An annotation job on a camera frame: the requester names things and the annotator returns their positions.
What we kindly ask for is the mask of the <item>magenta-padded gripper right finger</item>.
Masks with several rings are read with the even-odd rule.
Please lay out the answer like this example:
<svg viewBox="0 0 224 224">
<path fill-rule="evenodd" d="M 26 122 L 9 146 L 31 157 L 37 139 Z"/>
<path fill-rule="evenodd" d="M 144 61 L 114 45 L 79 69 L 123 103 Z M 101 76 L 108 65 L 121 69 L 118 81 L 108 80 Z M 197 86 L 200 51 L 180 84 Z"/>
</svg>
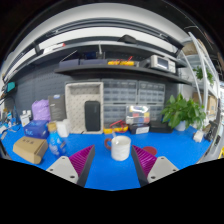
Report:
<svg viewBox="0 0 224 224">
<path fill-rule="evenodd" d="M 165 156 L 156 157 L 135 145 L 132 146 L 131 155 L 141 186 L 146 186 L 178 171 L 178 168 Z"/>
</svg>

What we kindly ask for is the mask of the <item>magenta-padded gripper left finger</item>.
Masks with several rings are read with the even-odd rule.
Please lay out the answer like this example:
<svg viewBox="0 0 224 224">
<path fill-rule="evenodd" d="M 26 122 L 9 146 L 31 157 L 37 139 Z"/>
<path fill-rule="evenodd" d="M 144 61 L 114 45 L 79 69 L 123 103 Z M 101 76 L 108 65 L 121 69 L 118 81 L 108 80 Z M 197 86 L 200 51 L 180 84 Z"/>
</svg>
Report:
<svg viewBox="0 0 224 224">
<path fill-rule="evenodd" d="M 61 156 L 47 171 L 78 186 L 84 187 L 94 156 L 95 146 L 91 145 L 70 157 Z"/>
</svg>

